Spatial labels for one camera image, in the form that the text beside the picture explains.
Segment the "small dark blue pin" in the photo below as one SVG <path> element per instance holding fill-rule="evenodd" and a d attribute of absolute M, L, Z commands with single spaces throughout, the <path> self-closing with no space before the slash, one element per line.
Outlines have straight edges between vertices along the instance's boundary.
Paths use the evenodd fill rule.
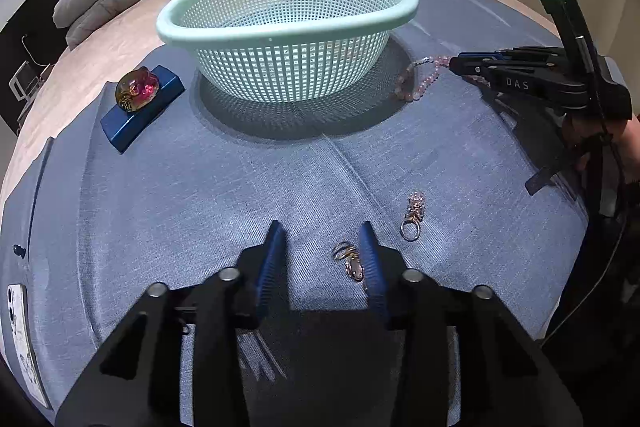
<path fill-rule="evenodd" d="M 17 257 L 20 257 L 21 259 L 24 259 L 26 256 L 26 249 L 21 245 L 15 244 L 13 246 L 13 252 L 17 255 Z"/>

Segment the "white device on nightstand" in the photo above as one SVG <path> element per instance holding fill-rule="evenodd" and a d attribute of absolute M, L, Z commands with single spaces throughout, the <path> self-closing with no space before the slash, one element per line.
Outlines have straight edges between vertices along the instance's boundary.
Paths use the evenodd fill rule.
<path fill-rule="evenodd" d="M 38 72 L 36 72 L 29 61 L 24 61 L 10 79 L 9 89 L 17 101 L 28 102 L 34 97 L 39 83 L 40 75 Z"/>

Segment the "beige bedspread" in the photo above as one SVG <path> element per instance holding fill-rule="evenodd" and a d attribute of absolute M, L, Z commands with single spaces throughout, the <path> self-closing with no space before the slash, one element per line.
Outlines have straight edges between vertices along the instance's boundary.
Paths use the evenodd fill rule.
<path fill-rule="evenodd" d="M 16 145 L 1 185 L 6 200 L 43 149 L 102 91 L 134 69 L 162 45 L 157 37 L 157 14 L 170 0 L 141 0 L 95 31 L 80 46 L 65 51 L 52 69 Z M 554 23 L 518 0 L 497 0 L 556 35 Z"/>

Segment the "iridescent red shell ornament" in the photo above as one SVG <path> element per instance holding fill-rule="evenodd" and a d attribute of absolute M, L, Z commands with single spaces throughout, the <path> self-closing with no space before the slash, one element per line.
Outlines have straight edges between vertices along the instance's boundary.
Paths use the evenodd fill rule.
<path fill-rule="evenodd" d="M 160 90 L 160 80 L 146 67 L 128 72 L 115 88 L 116 105 L 126 113 L 134 113 L 153 101 Z"/>

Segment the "white smartphone with case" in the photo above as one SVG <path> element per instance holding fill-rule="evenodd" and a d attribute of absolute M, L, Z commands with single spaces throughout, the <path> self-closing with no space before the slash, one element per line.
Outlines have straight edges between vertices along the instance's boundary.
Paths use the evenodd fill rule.
<path fill-rule="evenodd" d="M 50 403 L 43 389 L 35 352 L 29 337 L 26 288 L 22 284 L 11 284 L 6 291 L 8 292 L 10 327 L 18 367 L 21 369 L 29 394 L 37 403 L 49 410 Z"/>

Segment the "grey pillow bottom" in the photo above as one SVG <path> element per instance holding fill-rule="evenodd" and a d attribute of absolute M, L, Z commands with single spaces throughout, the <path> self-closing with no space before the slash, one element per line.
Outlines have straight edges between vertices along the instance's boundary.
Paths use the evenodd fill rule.
<path fill-rule="evenodd" d="M 79 46 L 93 32 L 122 12 L 125 12 L 140 0 L 96 0 L 83 12 L 66 32 L 65 40 L 70 50 Z"/>

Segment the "mint green plastic basket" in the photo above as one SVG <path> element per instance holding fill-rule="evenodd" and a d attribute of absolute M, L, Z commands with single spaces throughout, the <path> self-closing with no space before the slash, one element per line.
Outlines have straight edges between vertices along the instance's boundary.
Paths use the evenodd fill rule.
<path fill-rule="evenodd" d="M 419 0 L 171 0 L 157 35 L 241 100 L 323 98 L 358 82 Z"/>

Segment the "blue rectangular box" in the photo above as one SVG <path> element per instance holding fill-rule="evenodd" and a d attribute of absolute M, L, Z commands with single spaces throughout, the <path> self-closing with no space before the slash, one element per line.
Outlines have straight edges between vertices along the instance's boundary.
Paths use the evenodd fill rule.
<path fill-rule="evenodd" d="M 111 146 L 124 153 L 140 133 L 184 92 L 181 79 L 162 65 L 149 69 L 160 80 L 160 90 L 147 106 L 134 113 L 126 113 L 115 105 L 102 117 L 101 127 Z"/>

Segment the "blue fabric cloth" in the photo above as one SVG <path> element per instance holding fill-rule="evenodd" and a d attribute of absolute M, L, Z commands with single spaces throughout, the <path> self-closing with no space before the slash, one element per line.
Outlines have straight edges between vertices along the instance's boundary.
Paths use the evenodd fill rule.
<path fill-rule="evenodd" d="M 491 287 L 537 343 L 591 220 L 624 196 L 614 120 L 492 89 L 449 61 L 555 46 L 574 72 L 598 78 L 576 0 L 542 2 L 556 35 L 496 0 L 419 0 L 358 82 L 301 102 L 228 95 L 160 40 L 133 70 L 162 65 L 183 94 L 118 153 L 101 119 L 119 80 L 105 83 L 4 203 L 2 334 L 14 386 L 55 425 L 150 285 L 201 284 L 261 244 L 272 221 L 286 233 L 285 264 L 258 329 L 236 334 L 247 426 L 393 426 L 405 334 L 368 305 L 363 222 L 439 285 Z M 26 288 L 49 410 L 18 367 L 11 284 Z"/>

